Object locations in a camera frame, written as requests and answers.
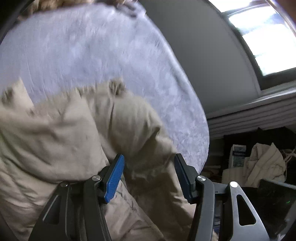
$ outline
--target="blue gripper pad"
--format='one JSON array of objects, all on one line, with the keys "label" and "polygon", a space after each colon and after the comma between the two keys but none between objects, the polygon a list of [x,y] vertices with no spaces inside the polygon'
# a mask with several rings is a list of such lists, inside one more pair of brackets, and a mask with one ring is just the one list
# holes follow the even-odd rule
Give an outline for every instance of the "blue gripper pad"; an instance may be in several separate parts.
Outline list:
[{"label": "blue gripper pad", "polygon": [[194,167],[188,166],[181,154],[176,154],[174,158],[175,171],[185,199],[189,203],[197,197],[195,178],[198,176]]},{"label": "blue gripper pad", "polygon": [[108,171],[110,172],[107,173],[106,176],[108,181],[106,183],[106,193],[104,196],[106,203],[109,203],[115,195],[119,180],[123,173],[124,164],[124,156],[120,154],[115,157],[114,161],[109,167]]}]

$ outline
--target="gray wall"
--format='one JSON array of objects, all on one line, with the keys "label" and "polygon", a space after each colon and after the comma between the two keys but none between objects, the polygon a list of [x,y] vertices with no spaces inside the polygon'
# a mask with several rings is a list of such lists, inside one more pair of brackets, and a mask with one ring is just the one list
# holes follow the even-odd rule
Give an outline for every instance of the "gray wall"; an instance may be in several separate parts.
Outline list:
[{"label": "gray wall", "polygon": [[296,123],[290,126],[287,126],[288,129],[290,129],[291,131],[293,131],[296,134]]},{"label": "gray wall", "polygon": [[206,113],[259,97],[241,44],[202,0],[140,0],[185,70]]}]

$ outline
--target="white cloth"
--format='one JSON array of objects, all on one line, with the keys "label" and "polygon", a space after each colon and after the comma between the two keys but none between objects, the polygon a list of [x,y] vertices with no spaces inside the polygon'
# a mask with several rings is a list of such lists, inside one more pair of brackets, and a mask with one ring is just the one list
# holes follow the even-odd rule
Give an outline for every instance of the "white cloth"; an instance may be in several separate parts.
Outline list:
[{"label": "white cloth", "polygon": [[271,146],[257,143],[253,146],[250,157],[245,158],[244,167],[223,171],[222,183],[236,181],[240,186],[257,188],[261,179],[284,182],[285,170],[286,163],[274,143]]}]

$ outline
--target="wrinkled fabric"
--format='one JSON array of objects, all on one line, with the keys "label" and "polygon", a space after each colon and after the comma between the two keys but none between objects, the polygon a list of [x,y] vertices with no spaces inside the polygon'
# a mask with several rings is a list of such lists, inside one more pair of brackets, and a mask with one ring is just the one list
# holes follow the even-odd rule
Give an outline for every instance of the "wrinkled fabric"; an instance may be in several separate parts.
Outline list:
[{"label": "wrinkled fabric", "polygon": [[183,197],[176,149],[156,112],[121,81],[35,106],[19,81],[2,96],[0,132],[0,212],[20,241],[58,183],[90,178],[117,153],[124,179],[103,208],[112,240],[187,239],[195,206]]},{"label": "wrinkled fabric", "polygon": [[253,146],[250,157],[245,158],[244,167],[223,171],[222,183],[236,181],[240,186],[257,188],[261,179],[284,182],[285,171],[286,163],[274,143],[271,146],[257,143]]}]

